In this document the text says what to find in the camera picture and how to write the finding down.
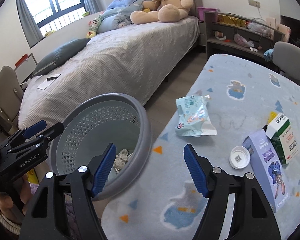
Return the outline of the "person's hand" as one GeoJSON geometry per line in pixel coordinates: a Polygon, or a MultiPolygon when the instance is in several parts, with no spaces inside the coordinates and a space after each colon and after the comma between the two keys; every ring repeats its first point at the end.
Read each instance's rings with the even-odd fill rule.
{"type": "MultiPolygon", "coordinates": [[[[27,204],[32,198],[31,185],[28,181],[29,176],[24,174],[22,176],[22,185],[20,190],[20,199],[24,204],[23,214],[26,213],[27,204]]],[[[16,215],[12,212],[14,203],[12,198],[9,195],[0,193],[0,223],[4,225],[5,223],[12,223],[14,225],[21,224],[21,218],[17,218],[16,215]]]]}

